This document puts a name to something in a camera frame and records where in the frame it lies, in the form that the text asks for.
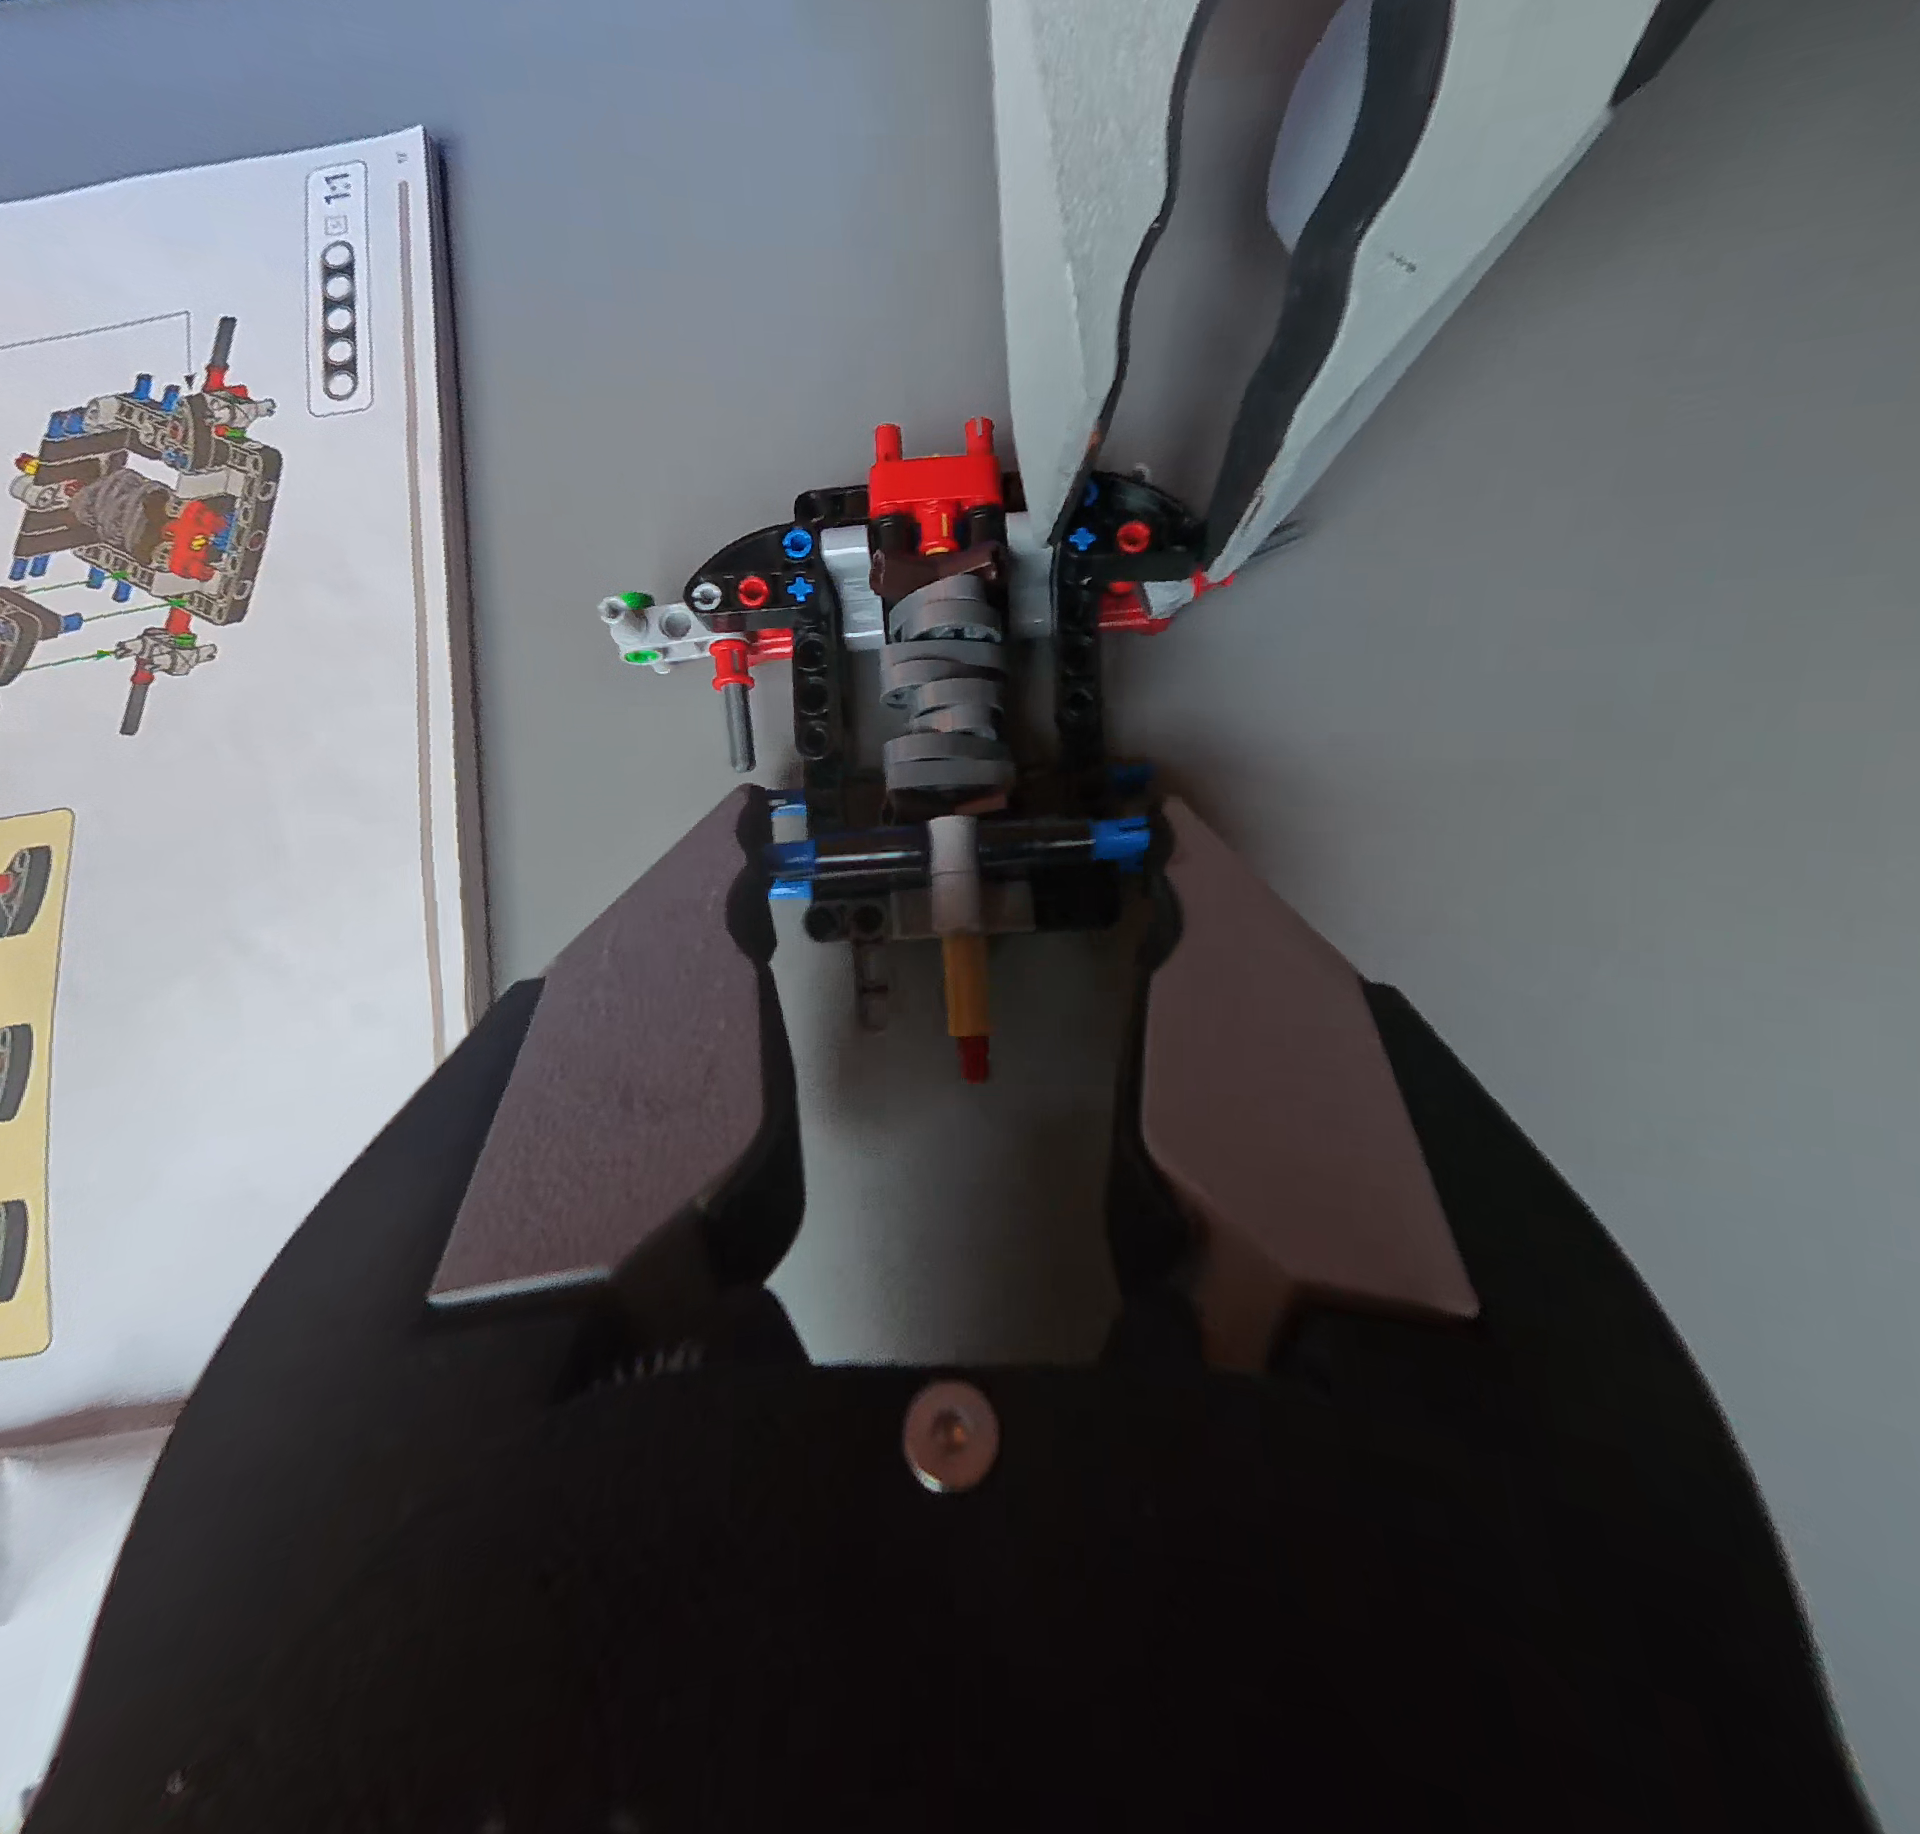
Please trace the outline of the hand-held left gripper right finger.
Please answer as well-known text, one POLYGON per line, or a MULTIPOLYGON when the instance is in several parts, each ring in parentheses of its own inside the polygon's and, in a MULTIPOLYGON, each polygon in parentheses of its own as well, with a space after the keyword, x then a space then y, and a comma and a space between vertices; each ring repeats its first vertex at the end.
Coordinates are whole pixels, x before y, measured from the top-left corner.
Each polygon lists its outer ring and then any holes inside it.
POLYGON ((1481 1311, 1352 964, 1197 809, 1156 825, 1110 1243, 1131 1305, 1263 1374, 1312 1311, 1481 1311))

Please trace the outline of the open lego instruction booklet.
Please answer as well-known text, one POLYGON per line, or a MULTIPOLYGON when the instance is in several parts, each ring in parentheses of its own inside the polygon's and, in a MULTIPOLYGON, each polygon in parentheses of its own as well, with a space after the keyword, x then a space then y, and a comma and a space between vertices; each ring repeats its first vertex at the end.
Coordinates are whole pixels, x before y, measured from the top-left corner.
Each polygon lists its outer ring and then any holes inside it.
POLYGON ((4 1668, 489 987, 436 146, 4 203, 4 1668))

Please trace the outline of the black frame lego assembly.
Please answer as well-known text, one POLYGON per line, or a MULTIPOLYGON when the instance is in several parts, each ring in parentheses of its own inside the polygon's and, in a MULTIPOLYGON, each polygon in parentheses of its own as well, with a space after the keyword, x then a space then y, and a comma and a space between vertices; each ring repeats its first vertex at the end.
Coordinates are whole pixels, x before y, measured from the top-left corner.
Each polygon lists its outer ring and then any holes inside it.
POLYGON ((949 454, 882 425, 863 483, 804 491, 788 518, 711 553, 665 598, 599 601, 617 656, 704 665, 733 771, 756 768, 756 672, 783 665, 799 785, 774 793, 768 892, 848 947, 858 1018, 879 1030, 885 955, 942 949, 947 1039, 991 1077, 991 943, 1094 932, 1152 855, 1156 770, 1110 753, 1078 793, 1052 717, 1050 538, 988 417, 949 454))

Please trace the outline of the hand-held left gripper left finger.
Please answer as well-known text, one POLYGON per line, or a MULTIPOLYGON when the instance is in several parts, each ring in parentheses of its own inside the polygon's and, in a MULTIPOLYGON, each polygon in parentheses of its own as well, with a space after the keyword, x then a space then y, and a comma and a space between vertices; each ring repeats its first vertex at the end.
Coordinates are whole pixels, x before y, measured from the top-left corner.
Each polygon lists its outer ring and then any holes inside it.
POLYGON ((780 1267, 804 1162, 769 847, 768 793, 731 790, 554 957, 433 1306, 706 1308, 780 1267))

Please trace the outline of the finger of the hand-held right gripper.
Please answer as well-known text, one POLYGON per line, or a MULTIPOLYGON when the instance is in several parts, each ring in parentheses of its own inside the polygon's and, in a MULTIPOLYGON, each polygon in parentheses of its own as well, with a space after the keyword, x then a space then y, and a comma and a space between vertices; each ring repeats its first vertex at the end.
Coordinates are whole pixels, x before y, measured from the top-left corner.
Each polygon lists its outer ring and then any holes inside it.
POLYGON ((1373 0, 1357 122, 1215 483, 1213 582, 1283 523, 1597 140, 1656 6, 1373 0))
POLYGON ((1266 186, 1347 0, 991 0, 1005 374, 1025 503, 1141 465, 1205 513, 1283 308, 1266 186))

